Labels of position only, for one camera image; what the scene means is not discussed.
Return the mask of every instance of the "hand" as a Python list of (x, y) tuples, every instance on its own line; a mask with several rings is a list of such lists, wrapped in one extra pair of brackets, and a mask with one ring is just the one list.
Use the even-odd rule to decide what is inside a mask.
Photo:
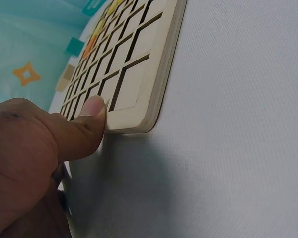
[(0, 236), (71, 237), (51, 174), (96, 151), (106, 106), (89, 98), (71, 122), (25, 99), (0, 104)]

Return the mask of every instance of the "laser-cut wood panel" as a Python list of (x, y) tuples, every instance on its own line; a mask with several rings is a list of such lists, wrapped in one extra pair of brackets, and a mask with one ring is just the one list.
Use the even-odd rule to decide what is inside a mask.
[(186, 0), (114, 0), (75, 69), (61, 113), (72, 120), (86, 99), (108, 103), (108, 133), (141, 133), (157, 120)]

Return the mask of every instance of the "white textured surface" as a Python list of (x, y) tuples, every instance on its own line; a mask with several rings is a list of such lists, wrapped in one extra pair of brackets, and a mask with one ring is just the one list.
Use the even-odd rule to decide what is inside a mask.
[(188, 0), (156, 127), (104, 143), (71, 163), (83, 237), (298, 238), (298, 0)]

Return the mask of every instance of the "finger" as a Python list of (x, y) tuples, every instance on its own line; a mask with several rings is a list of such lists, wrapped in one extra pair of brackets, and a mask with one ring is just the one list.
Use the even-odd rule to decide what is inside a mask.
[(52, 113), (51, 116), (60, 117), (60, 118), (63, 118), (64, 120), (67, 120), (67, 118), (64, 115), (60, 114), (60, 113)]
[(7, 227), (0, 238), (71, 238), (66, 215), (51, 180), (48, 191), (33, 209)]
[(50, 116), (44, 124), (57, 144), (59, 161), (81, 159), (97, 150), (103, 138), (106, 119), (106, 106), (101, 97), (89, 98), (73, 121)]

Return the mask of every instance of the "star pattern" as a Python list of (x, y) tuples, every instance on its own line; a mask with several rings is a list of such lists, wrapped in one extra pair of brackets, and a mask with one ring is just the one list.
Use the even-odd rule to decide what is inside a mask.
[(20, 80), (22, 87), (25, 87), (30, 82), (39, 81), (41, 79), (41, 76), (34, 71), (31, 63), (27, 63), (23, 68), (15, 69), (13, 75)]

